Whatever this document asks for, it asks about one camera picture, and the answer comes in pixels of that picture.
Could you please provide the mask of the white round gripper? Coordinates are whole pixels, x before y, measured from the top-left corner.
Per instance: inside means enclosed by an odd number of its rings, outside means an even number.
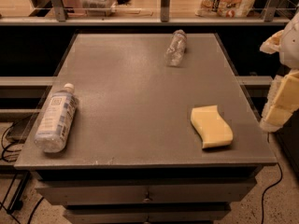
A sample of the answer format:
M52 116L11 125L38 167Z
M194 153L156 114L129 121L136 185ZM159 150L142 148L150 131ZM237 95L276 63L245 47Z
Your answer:
M279 52L279 60L291 69L299 69L299 13L296 13L284 30L280 30L260 46L267 54ZM273 133L283 127L299 109L299 71L286 76L275 76L271 83L267 102L263 107L260 127Z

